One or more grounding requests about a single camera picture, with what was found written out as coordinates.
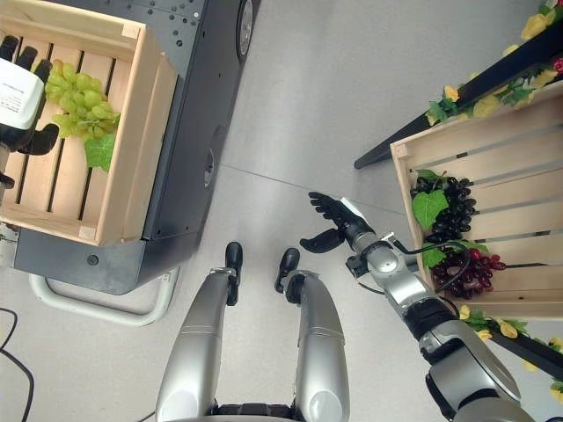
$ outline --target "cable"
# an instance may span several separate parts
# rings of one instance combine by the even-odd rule
[[[369,286],[366,286],[365,284],[361,283],[360,281],[358,281],[358,284],[365,288],[366,290],[369,290],[372,293],[377,293],[378,295],[385,295],[385,292],[382,292],[381,290],[375,290],[374,288],[371,288]]]
[[[0,354],[3,354],[6,358],[8,358],[14,365],[16,365],[27,377],[29,381],[29,390],[27,391],[27,403],[26,408],[24,409],[24,415],[22,416],[21,421],[26,422],[27,417],[29,416],[29,411],[32,408],[32,401],[33,401],[33,391],[35,390],[35,381],[33,380],[32,371],[30,371],[26,365],[21,363],[14,355],[9,353],[8,351],[4,350],[5,346],[10,341],[11,335],[16,330],[16,325],[18,324],[18,314],[11,309],[0,308],[1,311],[6,312],[14,317],[14,324],[11,326],[10,332],[6,337],[6,340],[0,346]]]
[[[451,286],[453,283],[456,282],[456,280],[459,278],[459,276],[461,274],[463,274],[465,272],[465,270],[467,269],[467,267],[470,264],[470,259],[469,259],[469,249],[467,249],[465,247],[464,244],[459,244],[458,242],[442,242],[441,244],[431,244],[429,246],[426,246],[424,248],[420,248],[420,249],[416,249],[414,251],[409,251],[405,246],[403,246],[403,244],[395,239],[393,241],[393,244],[397,247],[397,249],[399,249],[401,252],[403,252],[406,255],[415,255],[417,253],[422,253],[422,252],[426,252],[426,251],[430,251],[432,249],[437,249],[437,248],[442,248],[443,246],[455,246],[456,248],[459,248],[463,251],[464,253],[464,263],[461,265],[461,267],[459,268],[459,270],[457,270],[457,273],[455,273],[454,275],[451,276],[451,278],[446,281],[445,283],[443,283],[441,286],[438,286],[438,288],[435,290],[435,293],[440,293],[442,292],[444,289],[448,288],[449,286]]]
[[[144,418],[142,418],[141,420],[138,420],[137,422],[144,422],[145,420],[148,420],[152,416],[155,416],[155,412],[152,412],[151,414],[145,416]]]

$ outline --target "grape bunch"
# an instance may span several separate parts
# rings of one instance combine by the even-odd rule
[[[417,193],[430,193],[435,189],[443,189],[448,207],[440,211],[432,225],[432,233],[425,240],[433,244],[440,244],[448,240],[459,240],[462,233],[472,229],[471,216],[475,214],[473,198],[467,198],[472,192],[469,189],[471,182],[467,178],[457,181],[456,178],[439,178],[436,182],[430,182],[426,178],[417,178],[416,187],[411,190],[411,196]]]
[[[52,118],[60,128],[61,138],[76,135],[87,141],[117,129],[120,114],[107,102],[102,82],[85,73],[76,73],[71,64],[53,61],[45,93],[48,101],[65,112]]]
[[[437,266],[430,269],[432,278],[438,286],[447,282],[452,275],[459,271],[464,263],[464,254],[461,251],[454,251],[451,248],[444,248],[446,258]],[[506,270],[507,265],[501,262],[499,255],[490,257],[482,255],[478,249],[469,250],[470,263],[453,284],[446,287],[455,297],[471,299],[473,294],[480,294],[483,290],[490,292],[493,290],[491,278],[493,270]]]

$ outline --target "artificial flower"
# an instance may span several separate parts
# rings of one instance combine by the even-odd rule
[[[451,85],[446,85],[443,87],[443,95],[447,99],[451,99],[454,103],[459,99],[459,93],[457,93],[457,89],[455,89]]]
[[[546,69],[542,73],[534,77],[531,86],[532,88],[539,90],[540,88],[543,88],[548,83],[550,83],[553,79],[555,79],[557,75],[558,73],[555,70]]]
[[[426,118],[428,119],[428,123],[430,124],[430,126],[433,126],[438,121],[436,117],[434,117],[432,114],[428,112],[425,115]]]
[[[501,326],[501,333],[504,337],[508,337],[508,338],[518,337],[518,331],[512,325],[502,321],[501,319],[497,320],[497,322]]]
[[[513,44],[511,46],[508,46],[504,49],[504,51],[502,52],[502,57],[506,57],[507,55],[509,55],[510,53],[516,51],[516,49],[518,48],[518,46],[516,44]]]
[[[477,331],[477,335],[479,336],[479,338],[483,341],[485,340],[489,340],[490,338],[493,338],[493,336],[491,335],[489,330],[481,330],[481,331]]]
[[[469,310],[469,306],[462,305],[461,308],[459,308],[459,319],[467,319],[470,314],[471,311]]]
[[[522,359],[522,364],[524,365],[524,367],[526,369],[528,369],[530,372],[536,372],[537,371],[537,366],[534,365],[533,363],[528,362],[527,360]]]
[[[553,64],[553,68],[555,69],[555,71],[557,73],[559,73],[560,75],[563,75],[563,58],[559,58],[555,61],[555,63]]]
[[[563,348],[563,338],[561,337],[554,337],[551,340],[549,340],[549,344],[550,345],[557,345],[559,347]]]
[[[526,26],[522,29],[521,37],[523,40],[531,40],[536,35],[541,33],[547,26],[548,26],[548,17],[538,13],[537,15],[530,16],[528,18],[528,22],[526,22]]]
[[[473,107],[473,115],[475,117],[486,117],[499,108],[500,100],[494,95],[487,95],[480,99]]]

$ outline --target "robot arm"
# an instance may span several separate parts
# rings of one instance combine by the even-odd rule
[[[344,240],[419,342],[431,368],[430,394],[455,422],[533,422],[520,408],[520,392],[508,370],[479,337],[459,321],[428,285],[411,273],[388,239],[380,239],[346,200],[310,193],[311,204],[338,229],[303,239],[308,251],[328,251]]]

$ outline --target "floor tile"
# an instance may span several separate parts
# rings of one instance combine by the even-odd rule
[[[354,160],[520,40],[535,2],[265,0],[223,163],[403,212]]]

